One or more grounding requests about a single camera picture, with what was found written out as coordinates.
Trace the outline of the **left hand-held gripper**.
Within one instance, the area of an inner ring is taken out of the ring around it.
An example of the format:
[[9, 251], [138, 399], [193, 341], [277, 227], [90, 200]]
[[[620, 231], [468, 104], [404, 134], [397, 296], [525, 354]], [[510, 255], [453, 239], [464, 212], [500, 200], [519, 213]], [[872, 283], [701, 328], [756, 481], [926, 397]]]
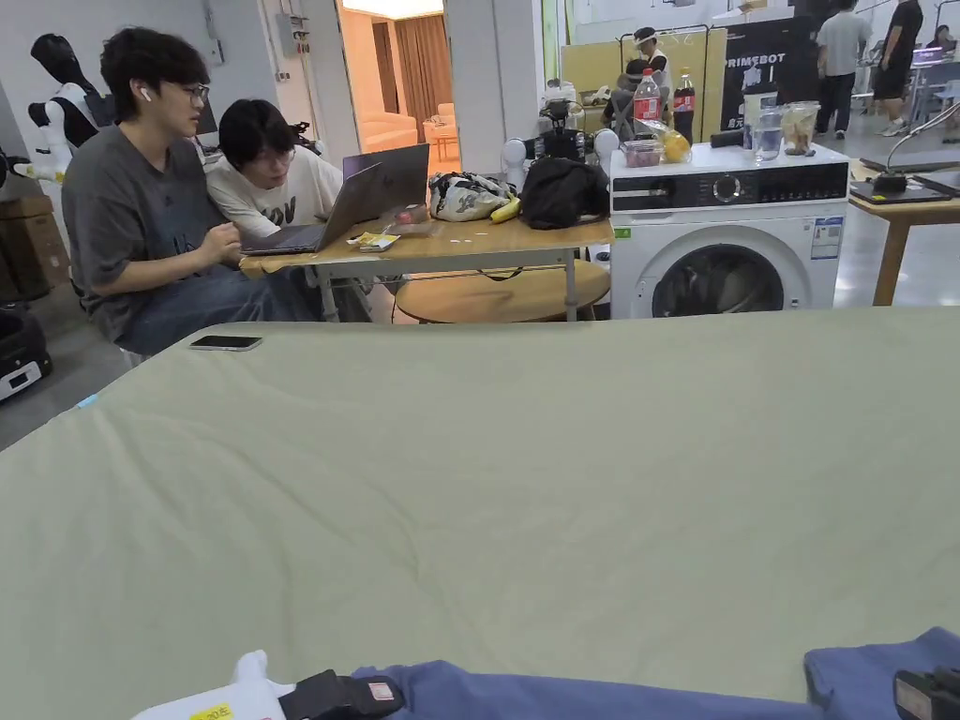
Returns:
[[384, 719], [402, 711], [401, 687], [386, 676], [348, 677], [346, 689], [332, 670], [298, 683], [269, 679], [268, 655], [242, 655], [232, 681], [153, 708], [155, 719], [319, 719], [345, 713], [356, 719]]

